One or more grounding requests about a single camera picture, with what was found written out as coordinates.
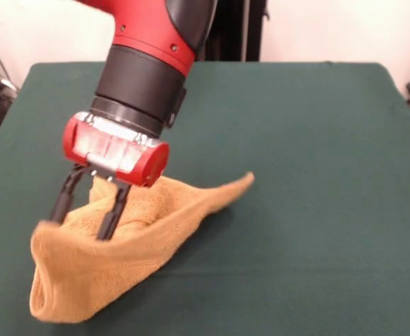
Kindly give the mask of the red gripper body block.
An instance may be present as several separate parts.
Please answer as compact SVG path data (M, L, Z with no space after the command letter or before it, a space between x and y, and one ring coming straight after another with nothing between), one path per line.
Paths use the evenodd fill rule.
M69 119L62 145L66 158L104 179L145 187L158 180L170 154L167 143L86 111Z

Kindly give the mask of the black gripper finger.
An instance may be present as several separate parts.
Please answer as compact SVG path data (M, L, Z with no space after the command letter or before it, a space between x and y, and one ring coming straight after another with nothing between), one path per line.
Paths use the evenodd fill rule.
M102 224L97 232L97 240L107 241L113 237L123 210L127 204L128 195L132 187L131 184L122 181L114 181L112 185L117 187L114 203L112 208L103 218Z
M49 220L59 225L63 224L73 202L74 190L85 174L87 167L75 164L70 174L64 180L62 188L50 214Z

